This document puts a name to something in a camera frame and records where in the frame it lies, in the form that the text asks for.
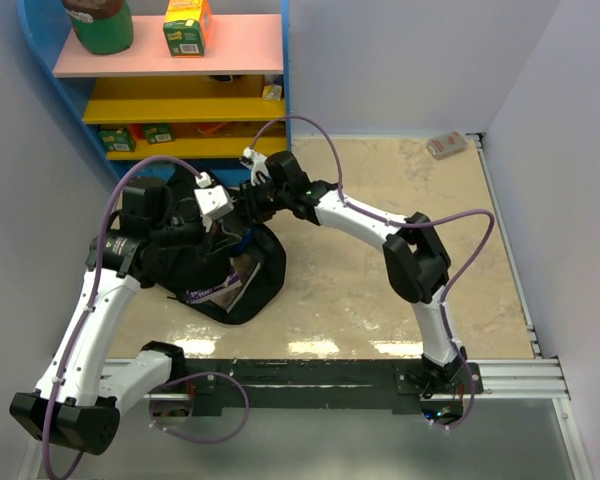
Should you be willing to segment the green small box left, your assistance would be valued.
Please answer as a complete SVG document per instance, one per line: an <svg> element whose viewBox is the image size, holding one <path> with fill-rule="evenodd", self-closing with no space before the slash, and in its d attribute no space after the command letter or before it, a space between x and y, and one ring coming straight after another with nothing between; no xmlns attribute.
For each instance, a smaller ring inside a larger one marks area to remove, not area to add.
<svg viewBox="0 0 600 480"><path fill-rule="evenodd" d="M127 127L102 125L99 138L107 152L134 152L136 139Z"/></svg>

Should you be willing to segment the green brown bag on shelf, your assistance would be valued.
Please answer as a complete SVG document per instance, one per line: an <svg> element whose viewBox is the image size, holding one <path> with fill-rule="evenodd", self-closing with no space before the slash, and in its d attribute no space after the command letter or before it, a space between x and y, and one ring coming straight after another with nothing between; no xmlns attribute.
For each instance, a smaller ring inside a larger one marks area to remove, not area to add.
<svg viewBox="0 0 600 480"><path fill-rule="evenodd" d="M111 55L131 47L133 21L125 0L64 0L73 31L82 46L94 55Z"/></svg>

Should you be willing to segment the yellow green box on shelf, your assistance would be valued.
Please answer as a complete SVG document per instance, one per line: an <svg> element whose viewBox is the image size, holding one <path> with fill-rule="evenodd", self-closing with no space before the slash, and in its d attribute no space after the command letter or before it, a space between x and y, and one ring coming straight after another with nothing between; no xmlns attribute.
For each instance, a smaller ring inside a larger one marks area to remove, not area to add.
<svg viewBox="0 0 600 480"><path fill-rule="evenodd" d="M210 36L212 10L207 0L171 0L163 32L173 57L203 57Z"/></svg>

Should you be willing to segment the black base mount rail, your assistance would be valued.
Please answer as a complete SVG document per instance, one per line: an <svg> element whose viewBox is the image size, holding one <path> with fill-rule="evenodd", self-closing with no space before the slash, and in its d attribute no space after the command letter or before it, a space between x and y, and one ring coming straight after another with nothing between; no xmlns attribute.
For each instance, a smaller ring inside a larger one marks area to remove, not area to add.
<svg viewBox="0 0 600 480"><path fill-rule="evenodd" d="M390 410L394 414L445 418L436 410L460 413L459 403L484 391L479 365L461 367L447 380L427 371L420 359L246 360L188 359L180 376L198 377L159 386L153 400L183 400L195 416L218 416L244 406L246 391L256 409Z"/></svg>

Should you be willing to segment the blue dinosaur pencil case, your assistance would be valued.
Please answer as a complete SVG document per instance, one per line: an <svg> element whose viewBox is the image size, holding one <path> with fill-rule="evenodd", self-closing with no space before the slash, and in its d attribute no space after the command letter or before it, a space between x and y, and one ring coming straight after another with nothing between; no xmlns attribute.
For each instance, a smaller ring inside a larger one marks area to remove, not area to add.
<svg viewBox="0 0 600 480"><path fill-rule="evenodd" d="M247 249L255 242L255 232L256 228L254 226L250 226L246 230L242 239L231 248L232 257L240 256L247 251Z"/></svg>

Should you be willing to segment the purple 52-Storey Treehouse book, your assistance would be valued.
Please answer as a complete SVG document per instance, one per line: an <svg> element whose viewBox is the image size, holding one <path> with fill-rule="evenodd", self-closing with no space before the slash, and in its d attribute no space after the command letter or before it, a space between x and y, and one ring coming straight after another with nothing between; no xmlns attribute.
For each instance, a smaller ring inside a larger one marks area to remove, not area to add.
<svg viewBox="0 0 600 480"><path fill-rule="evenodd" d="M203 290L188 290L184 293L185 304L201 304L206 301L223 301L230 297L235 291L242 287L242 281L239 274L232 270L223 283L203 289Z"/></svg>

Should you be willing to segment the orange snack packet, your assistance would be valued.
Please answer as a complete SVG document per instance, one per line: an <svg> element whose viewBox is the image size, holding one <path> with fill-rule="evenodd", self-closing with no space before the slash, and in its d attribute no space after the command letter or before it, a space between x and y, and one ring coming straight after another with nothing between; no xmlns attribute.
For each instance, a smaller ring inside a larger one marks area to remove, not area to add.
<svg viewBox="0 0 600 480"><path fill-rule="evenodd" d="M205 137L214 136L222 128L228 125L227 122L196 122L194 126L197 132Z"/></svg>

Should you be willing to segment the black student backpack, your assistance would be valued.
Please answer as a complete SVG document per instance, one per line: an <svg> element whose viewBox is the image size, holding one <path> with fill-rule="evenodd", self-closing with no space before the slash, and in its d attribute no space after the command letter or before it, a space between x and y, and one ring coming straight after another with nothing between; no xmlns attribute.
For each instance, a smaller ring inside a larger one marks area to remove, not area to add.
<svg viewBox="0 0 600 480"><path fill-rule="evenodd" d="M181 166L163 180L136 177L107 216L105 244L92 244L88 270L101 266L141 288L160 286L225 325L252 320L282 289L286 251L266 226L270 198L247 182L227 189L230 210L202 213L196 177Z"/></svg>

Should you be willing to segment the green small box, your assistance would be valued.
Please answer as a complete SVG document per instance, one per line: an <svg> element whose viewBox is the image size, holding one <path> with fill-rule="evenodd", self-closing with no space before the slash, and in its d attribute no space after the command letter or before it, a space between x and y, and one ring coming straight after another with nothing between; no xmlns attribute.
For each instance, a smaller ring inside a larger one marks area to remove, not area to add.
<svg viewBox="0 0 600 480"><path fill-rule="evenodd" d="M173 128L169 123L145 123L141 127L149 145L169 143L175 140Z"/></svg>
<svg viewBox="0 0 600 480"><path fill-rule="evenodd" d="M99 138L107 152L134 152L136 139L127 127L102 125Z"/></svg>

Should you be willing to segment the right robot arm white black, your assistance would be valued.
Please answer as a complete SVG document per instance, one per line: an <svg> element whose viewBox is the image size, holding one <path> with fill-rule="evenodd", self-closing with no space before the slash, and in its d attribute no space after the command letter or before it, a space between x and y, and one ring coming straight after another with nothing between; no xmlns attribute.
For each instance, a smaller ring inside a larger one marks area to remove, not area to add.
<svg viewBox="0 0 600 480"><path fill-rule="evenodd" d="M264 223L288 210L299 220L343 232L383 255L391 288L415 313L428 386L439 393L456 386L466 352L442 305L451 259L429 218L420 212L401 217L372 208L346 195L340 181L312 181L288 150L265 156L247 147L241 163L250 170L239 192L251 223Z"/></svg>

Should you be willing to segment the A Tale of Two Cities book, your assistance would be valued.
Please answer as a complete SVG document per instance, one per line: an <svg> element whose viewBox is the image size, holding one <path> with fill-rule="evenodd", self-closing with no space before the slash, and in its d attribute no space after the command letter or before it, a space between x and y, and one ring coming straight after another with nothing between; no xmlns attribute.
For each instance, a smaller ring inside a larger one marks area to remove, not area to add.
<svg viewBox="0 0 600 480"><path fill-rule="evenodd" d="M227 313L231 312L237 305L238 301L243 297L247 287L255 279L260 269L261 263L249 254L242 254L232 258L230 272L235 270L239 274L242 281L242 287L238 291L235 291L230 297L225 298L223 301L216 300L212 302Z"/></svg>

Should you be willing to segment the small yellow white box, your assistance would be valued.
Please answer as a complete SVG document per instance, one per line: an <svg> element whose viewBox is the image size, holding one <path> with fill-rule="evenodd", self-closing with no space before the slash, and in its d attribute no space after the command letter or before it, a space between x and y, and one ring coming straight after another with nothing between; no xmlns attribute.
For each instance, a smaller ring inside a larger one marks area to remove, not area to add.
<svg viewBox="0 0 600 480"><path fill-rule="evenodd" d="M282 85L267 84L262 90L261 98L265 101L281 101L284 98L284 87Z"/></svg>

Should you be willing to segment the green small box right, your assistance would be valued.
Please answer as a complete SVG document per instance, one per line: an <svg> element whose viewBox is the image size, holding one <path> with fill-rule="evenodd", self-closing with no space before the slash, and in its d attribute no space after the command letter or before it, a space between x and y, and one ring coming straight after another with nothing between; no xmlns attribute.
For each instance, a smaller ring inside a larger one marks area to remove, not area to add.
<svg viewBox="0 0 600 480"><path fill-rule="evenodd" d="M169 143L175 140L173 128L169 123L145 123L141 127L149 145Z"/></svg>

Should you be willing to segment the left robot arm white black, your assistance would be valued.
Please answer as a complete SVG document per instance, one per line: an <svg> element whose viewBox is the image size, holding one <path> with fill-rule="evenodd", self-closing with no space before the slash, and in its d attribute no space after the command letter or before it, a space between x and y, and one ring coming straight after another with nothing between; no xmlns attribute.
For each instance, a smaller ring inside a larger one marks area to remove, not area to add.
<svg viewBox="0 0 600 480"><path fill-rule="evenodd" d="M180 390L187 380L182 348L153 341L111 377L102 376L118 324L147 281L139 261L159 235L112 231L114 207L130 176L116 186L87 258L83 290L60 346L33 392L14 395L9 412L43 444L100 455L112 443L121 417L156 388Z"/></svg>

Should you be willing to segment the blue shelf unit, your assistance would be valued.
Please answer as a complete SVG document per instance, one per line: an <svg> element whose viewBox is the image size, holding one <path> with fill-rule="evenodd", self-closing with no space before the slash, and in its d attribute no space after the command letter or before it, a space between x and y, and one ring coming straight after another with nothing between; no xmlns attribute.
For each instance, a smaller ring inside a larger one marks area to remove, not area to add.
<svg viewBox="0 0 600 480"><path fill-rule="evenodd" d="M291 146L291 126L281 118L290 96L261 98L266 80L281 77L289 91L289 4L277 13L220 14L212 18L211 46L203 57L173 57L158 15L134 17L134 42L114 55L86 51L59 1L20 1L20 24L34 58L62 102L86 152L110 176L120 178L139 160L156 154L215 170L237 184L247 178L239 158L250 143L264 154ZM214 136L196 122L227 122ZM169 123L175 140L149 145L145 123ZM102 125L127 127L134 152L107 152Z"/></svg>

